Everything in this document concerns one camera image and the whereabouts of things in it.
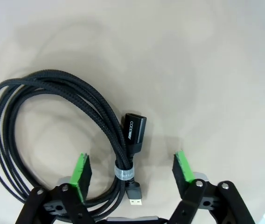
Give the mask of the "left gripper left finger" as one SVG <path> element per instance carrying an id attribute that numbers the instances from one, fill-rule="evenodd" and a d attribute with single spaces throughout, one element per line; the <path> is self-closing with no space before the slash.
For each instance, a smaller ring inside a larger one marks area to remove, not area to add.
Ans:
<path id="1" fill-rule="evenodd" d="M 31 190 L 15 224 L 54 224 L 59 217 L 72 224 L 95 224 L 85 205 L 91 176 L 89 155 L 81 154 L 68 182 L 52 190 Z"/>

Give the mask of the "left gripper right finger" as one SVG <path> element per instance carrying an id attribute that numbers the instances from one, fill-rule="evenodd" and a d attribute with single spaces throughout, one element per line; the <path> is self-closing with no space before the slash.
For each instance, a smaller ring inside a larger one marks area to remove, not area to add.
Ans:
<path id="1" fill-rule="evenodd" d="M 191 224 L 198 210 L 208 210 L 216 224 L 256 224 L 234 183 L 196 178 L 183 151 L 174 154 L 172 172 L 181 201 L 168 224 Z"/>

